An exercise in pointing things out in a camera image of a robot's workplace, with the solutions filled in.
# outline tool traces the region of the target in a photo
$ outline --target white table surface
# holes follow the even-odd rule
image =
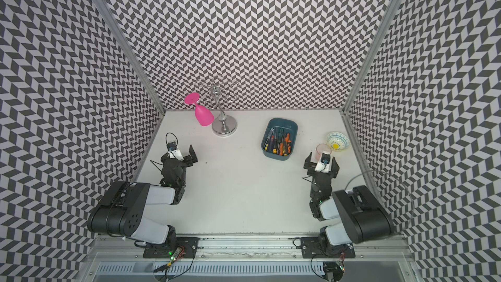
[[[313,218],[310,183],[301,178],[306,176],[306,157],[325,143],[327,134],[346,133],[339,111],[249,110],[228,114],[238,123],[228,137],[216,136],[210,126],[202,127],[193,111],[165,114],[137,182],[159,184],[161,174],[150,160],[160,162],[166,153],[167,132],[177,135],[183,155],[193,145],[198,163],[186,170],[186,191],[178,205],[150,206],[144,216],[174,226],[178,234],[318,233],[323,226],[335,223]],[[292,120],[299,127],[295,148],[286,161],[265,157],[260,148],[266,125],[275,117]],[[333,156],[340,170],[332,187],[344,189],[361,173],[360,167],[352,148],[333,152]],[[350,188],[362,184],[365,181],[360,176]]]

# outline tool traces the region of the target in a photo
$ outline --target screwdriver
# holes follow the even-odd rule
[[[289,145],[291,141],[291,133],[287,133],[284,138],[285,146],[284,146],[284,156],[287,156],[291,153],[291,145]]]
[[[271,139],[271,137],[272,137],[272,135],[273,135],[273,131],[274,131],[274,130],[275,130],[275,129],[274,129],[274,128],[272,128],[272,129],[270,129],[270,131],[268,132],[268,138],[266,138],[266,142],[265,142],[265,151],[267,151],[267,150],[268,150],[268,142],[270,141],[270,139]]]
[[[277,149],[279,148],[279,146],[280,146],[280,142],[282,141],[282,138],[283,138],[283,136],[284,136],[284,129],[283,129],[283,128],[281,128],[281,129],[278,131],[278,133],[279,133],[279,136],[277,137],[277,141],[275,142],[275,148],[273,148],[273,153],[274,153],[274,154],[276,154],[276,153],[280,154],[280,152],[279,152],[279,151],[277,151]]]
[[[272,152],[273,141],[274,141],[274,138],[273,138],[273,135],[272,135],[272,138],[271,138],[271,141],[270,141],[270,151],[268,151],[269,153]]]

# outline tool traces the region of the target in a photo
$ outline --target black wire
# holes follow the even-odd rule
[[[312,256],[312,259],[310,260],[310,267],[312,268],[313,273],[314,273],[317,277],[319,277],[319,278],[320,278],[320,279],[322,279],[322,280],[325,280],[322,276],[318,275],[318,273],[317,273],[315,270],[313,270],[313,265],[312,265],[313,258],[315,258],[315,256],[318,256],[318,255],[319,255],[319,254],[315,254],[315,255],[313,255],[313,256]]]
[[[187,272],[191,269],[191,266],[193,266],[193,262],[194,262],[194,261],[195,261],[195,255],[193,255],[193,259],[191,260],[191,265],[189,265],[189,268],[188,268],[185,272],[181,273],[180,275],[176,275],[176,276],[174,276],[172,279],[169,279],[169,281],[170,281],[170,280],[173,280],[173,279],[176,279],[176,278],[178,278],[178,277],[182,276],[183,274],[187,273]]]
[[[111,212],[111,208],[113,208],[113,205],[117,202],[117,200],[122,196],[122,192],[120,192],[120,194],[115,197],[115,199],[113,199],[113,201],[111,202],[111,205],[110,205],[110,209],[108,209],[108,213],[106,214],[106,220],[104,222],[104,227],[106,229],[106,234],[111,236],[111,237],[122,237],[123,235],[113,235],[110,233],[110,230],[108,228],[108,218],[110,217],[110,212]]]
[[[179,141],[177,140],[177,136],[176,136],[174,133],[172,133],[172,132],[169,132],[169,133],[167,133],[167,134],[165,135],[165,144],[166,144],[166,145],[168,144],[168,141],[167,141],[167,135],[169,135],[169,134],[174,135],[174,137],[176,138],[176,148],[177,148],[177,143],[178,143]]]
[[[153,160],[150,160],[150,161],[151,161],[151,163],[152,163],[152,164],[153,164],[153,165],[154,165],[154,166],[155,166],[158,170],[160,170],[160,172],[162,172],[162,169],[160,169],[160,168],[159,168],[159,167],[157,167],[156,165],[162,165],[162,166],[163,166],[163,164],[161,164],[160,162],[153,161]]]
[[[348,188],[348,185],[350,185],[350,183],[351,183],[354,179],[358,178],[359,176],[363,175],[364,173],[369,173],[369,172],[385,173],[385,175],[392,175],[392,174],[391,174],[391,173],[389,173],[389,172],[384,172],[384,171],[379,171],[379,170],[367,170],[367,171],[364,171],[364,172],[362,172],[362,173],[360,173],[360,174],[357,174],[356,176],[354,176],[353,178],[351,178],[351,180],[350,180],[350,181],[348,181],[348,183],[346,183],[346,186],[345,186],[345,191],[346,191],[346,189]]]
[[[147,245],[138,245],[137,242],[142,242],[142,241],[138,241],[138,240],[134,241],[135,247],[137,247],[137,248],[146,248],[147,247]]]
[[[169,269],[169,267],[167,266],[165,268],[165,275],[163,277],[161,277],[160,279],[157,279],[156,278],[156,275],[155,275],[155,263],[153,263],[153,277],[155,278],[155,280],[157,280],[158,282],[165,282],[167,280],[167,270]]]
[[[301,239],[301,238],[300,238],[300,237],[295,237],[295,238],[292,240],[292,244],[293,244],[295,247],[300,248],[300,247],[301,247],[301,245],[297,246],[297,245],[296,245],[296,243],[295,243],[295,241],[296,241],[297,239]]]

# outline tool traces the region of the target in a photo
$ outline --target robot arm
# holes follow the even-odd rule
[[[312,177],[310,188],[310,210],[319,221],[325,220],[320,212],[320,205],[331,197],[331,180],[335,179],[339,172],[336,159],[328,154],[322,154],[317,163],[311,162],[312,153],[306,158],[304,169]]]
[[[160,186],[170,187],[175,190],[172,204],[177,205],[183,197],[184,187],[186,186],[186,168],[198,162],[195,150],[190,145],[189,155],[183,157],[179,149],[177,149],[177,142],[168,142],[167,152],[160,158],[160,161],[162,162]]]
[[[143,211],[146,205],[172,204],[174,194],[174,189],[168,187],[115,181],[91,211],[87,228],[91,232],[126,236],[173,250],[176,248],[174,227],[144,217]]]
[[[320,205],[325,219],[338,218],[338,223],[320,230],[321,249],[328,254],[337,245],[361,243],[391,235],[395,232],[393,222],[367,186],[332,193],[332,198]]]

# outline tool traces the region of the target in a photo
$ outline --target vent grille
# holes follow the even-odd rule
[[[98,273],[131,273],[133,262],[102,262],[97,269]]]
[[[137,272],[134,269],[135,262],[102,262],[99,265],[97,274],[121,275],[121,274],[152,274],[152,266],[144,266],[144,270]],[[165,262],[156,262],[155,268],[163,266]],[[323,274],[322,262],[313,263],[313,269],[317,274]],[[168,274],[183,273],[189,268],[190,262],[175,263]],[[310,261],[276,262],[276,261],[204,261],[204,263],[194,263],[191,270],[185,275],[214,275],[214,276],[250,276],[250,275],[313,275]]]

